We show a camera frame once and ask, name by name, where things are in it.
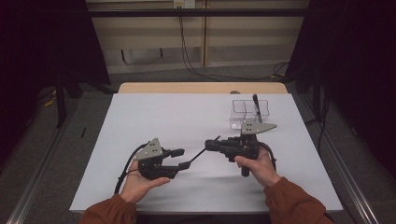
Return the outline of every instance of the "orange sleeve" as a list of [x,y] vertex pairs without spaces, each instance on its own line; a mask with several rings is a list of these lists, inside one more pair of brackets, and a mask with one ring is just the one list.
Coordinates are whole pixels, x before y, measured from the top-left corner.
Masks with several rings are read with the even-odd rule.
[[134,223],[136,206],[125,202],[119,194],[85,210],[79,224]]
[[264,193],[273,224],[333,223],[325,217],[326,208],[318,199],[307,194],[301,187],[289,182],[285,177],[265,189]]

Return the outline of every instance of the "person's left hand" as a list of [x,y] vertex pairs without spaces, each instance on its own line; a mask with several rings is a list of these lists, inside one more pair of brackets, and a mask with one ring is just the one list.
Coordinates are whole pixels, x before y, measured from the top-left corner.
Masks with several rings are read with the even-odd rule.
[[[129,167],[129,171],[138,168],[137,161],[133,161]],[[126,183],[120,194],[121,198],[128,203],[138,203],[142,200],[149,190],[169,183],[170,179],[167,177],[160,177],[155,180],[147,180],[138,170],[133,171],[127,175]]]

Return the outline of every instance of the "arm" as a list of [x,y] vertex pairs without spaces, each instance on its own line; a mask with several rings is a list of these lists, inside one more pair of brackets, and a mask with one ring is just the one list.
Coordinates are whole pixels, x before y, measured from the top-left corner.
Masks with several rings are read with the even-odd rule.
[[111,199],[89,207],[82,215],[79,224],[134,223],[135,205],[143,199],[149,190],[170,181],[166,177],[147,180],[137,171],[137,161],[132,162],[129,170],[132,172],[127,175],[121,194],[115,194]]
[[276,173],[268,151],[263,147],[257,160],[237,156],[235,161],[238,166],[248,167],[264,187],[272,223],[332,223],[326,217],[326,208],[320,201]]

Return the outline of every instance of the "white table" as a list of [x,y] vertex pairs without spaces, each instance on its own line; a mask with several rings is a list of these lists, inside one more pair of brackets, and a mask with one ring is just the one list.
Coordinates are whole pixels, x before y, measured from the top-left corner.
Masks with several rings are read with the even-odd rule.
[[[277,124],[258,139],[274,151],[278,173],[322,201],[328,211],[342,210],[292,96],[258,96],[269,102],[271,115],[265,122]],[[251,94],[115,94],[70,210],[83,212],[111,197],[131,153],[154,137],[166,149],[186,149],[184,156],[164,160],[177,165],[202,150],[206,139],[238,136],[230,128],[232,101],[250,99]],[[205,152],[189,170],[151,190],[137,209],[140,214],[268,212],[254,177],[242,177],[236,164],[218,152]]]

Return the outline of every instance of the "hand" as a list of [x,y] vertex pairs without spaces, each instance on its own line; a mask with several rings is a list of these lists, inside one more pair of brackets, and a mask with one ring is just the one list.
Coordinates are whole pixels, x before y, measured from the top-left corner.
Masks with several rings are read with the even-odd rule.
[[259,181],[263,187],[268,188],[279,181],[280,176],[276,173],[274,166],[271,163],[268,151],[262,146],[259,146],[259,150],[259,158],[255,161],[241,156],[236,156],[235,161],[238,163],[239,167],[246,166],[249,168],[257,181]]
[[[136,170],[138,168],[137,161],[133,161],[129,170]],[[128,203],[138,203],[145,197],[149,190],[169,183],[170,179],[167,177],[160,177],[155,180],[147,180],[139,171],[133,171],[127,175],[126,183],[120,194],[121,198]]]

